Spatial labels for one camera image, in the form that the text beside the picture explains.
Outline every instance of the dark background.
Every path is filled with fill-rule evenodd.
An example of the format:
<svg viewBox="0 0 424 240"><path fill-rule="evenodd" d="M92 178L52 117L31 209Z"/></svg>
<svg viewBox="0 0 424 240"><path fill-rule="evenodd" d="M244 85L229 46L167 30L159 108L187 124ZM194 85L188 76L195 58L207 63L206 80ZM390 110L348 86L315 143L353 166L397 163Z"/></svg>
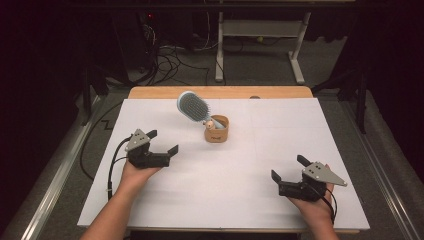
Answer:
<svg viewBox="0 0 424 240"><path fill-rule="evenodd" d="M74 122L79 111L74 102L83 89L82 72L89 69L89 84L98 94L106 94L105 76L131 84L124 60L130 53L119 45L124 44L123 35L141 39L140 45L132 47L132 57L140 58L144 67L149 66L145 53L150 49L137 31L140 16L135 14L70 15L60 3L48 0L0 4L0 73L5 84L0 119L2 232ZM417 6L417 0L409 0L402 1L395 11L314 13L305 39L315 41L324 36L333 41L349 35L332 76L352 68L363 70L383 118L423 180L424 24ZM281 17L264 12L225 14L231 18ZM207 35L204 14L156 12L154 16L152 24L161 38L188 49L192 33ZM299 13L284 16L291 19ZM215 39L218 15L211 13L210 17ZM357 78L349 77L331 87L343 88Z"/></svg>

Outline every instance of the gray floor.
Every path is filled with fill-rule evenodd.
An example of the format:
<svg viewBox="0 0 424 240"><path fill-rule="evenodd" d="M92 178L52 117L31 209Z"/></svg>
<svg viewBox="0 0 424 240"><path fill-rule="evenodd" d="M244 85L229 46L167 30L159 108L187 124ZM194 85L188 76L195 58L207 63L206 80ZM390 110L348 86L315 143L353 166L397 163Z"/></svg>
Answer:
<svg viewBox="0 0 424 240"><path fill-rule="evenodd" d="M322 40L305 42L299 55L299 63L309 87L328 79L344 44L344 40L325 43ZM290 69L287 51L294 46L293 40L282 40L272 46L245 43L243 50L235 40L228 40L224 48L224 71L226 85L296 85ZM174 79L159 85L223 85L216 83L215 50L190 53L178 50L182 62L197 68L180 65ZM161 69L167 70L166 64ZM138 77L131 71L133 79ZM371 229L355 235L340 234L341 239L420 239L424 236L424 187L403 156L393 139L390 130L381 118L372 95L367 95L366 134L361 134L353 121L354 102L339 102L335 96L337 89L325 90L316 95L330 126L337 147L341 153L353 185L362 201L362 206ZM128 95L127 89L111 89L111 93L96 103L98 118ZM94 176L102 158L111 130L119 113L119 107L103 117L103 121L93 128L83 152L83 163ZM21 239L50 182L57 170L75 146L78 134L83 127L80 115L61 146L46 166L35 186L22 204L22 207L2 239ZM91 180L81 171L78 159L72 166L66 183L51 211L38 239L78 239L84 229L76 226L84 200L91 186ZM201 239L196 235L156 234L146 239ZM227 236L225 239L247 239L246 236ZM282 236L251 235L248 239L282 239ZM310 236L302 234L302 239Z"/></svg>

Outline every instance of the small wooden container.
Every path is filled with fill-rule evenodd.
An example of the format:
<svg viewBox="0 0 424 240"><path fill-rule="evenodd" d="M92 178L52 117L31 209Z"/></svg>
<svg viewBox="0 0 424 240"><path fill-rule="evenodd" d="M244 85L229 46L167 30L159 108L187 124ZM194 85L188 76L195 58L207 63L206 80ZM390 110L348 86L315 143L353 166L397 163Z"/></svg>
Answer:
<svg viewBox="0 0 424 240"><path fill-rule="evenodd" d="M211 116L213 119L224 125L223 129L205 129L205 139L211 143L223 143L227 141L228 138L228 129L230 127L230 121L227 117L222 115L213 115Z"/></svg>

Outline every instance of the white table surface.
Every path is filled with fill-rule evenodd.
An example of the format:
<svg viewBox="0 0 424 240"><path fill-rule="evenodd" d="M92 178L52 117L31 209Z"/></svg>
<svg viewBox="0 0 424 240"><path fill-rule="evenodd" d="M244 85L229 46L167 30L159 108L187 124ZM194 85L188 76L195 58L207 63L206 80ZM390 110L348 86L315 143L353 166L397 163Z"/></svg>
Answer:
<svg viewBox="0 0 424 240"><path fill-rule="evenodd" d="M335 186L335 229L369 229L368 221L315 98L207 99L211 114L230 120L225 143L204 140L204 126L190 121L175 99L127 99L114 127L78 221L88 226L107 202L106 183L118 144L140 128L157 130L150 151L179 145L170 166L155 174L135 201L129 228L218 229L299 232L306 228L297 208L278 195L271 169L283 181L299 182L303 155L329 164L347 187ZM125 156L124 146L118 157ZM115 165L116 190L124 161Z"/></svg>

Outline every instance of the gray hairbrush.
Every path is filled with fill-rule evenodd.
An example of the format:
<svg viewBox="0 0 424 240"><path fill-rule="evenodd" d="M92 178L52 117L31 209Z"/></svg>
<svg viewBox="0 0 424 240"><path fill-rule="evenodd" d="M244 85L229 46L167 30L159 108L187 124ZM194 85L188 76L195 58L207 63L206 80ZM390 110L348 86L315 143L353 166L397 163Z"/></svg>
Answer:
<svg viewBox="0 0 424 240"><path fill-rule="evenodd" d="M221 123L211 118L209 105L196 93L185 91L177 99L178 110L189 119L195 122L212 121L215 128L225 128Z"/></svg>

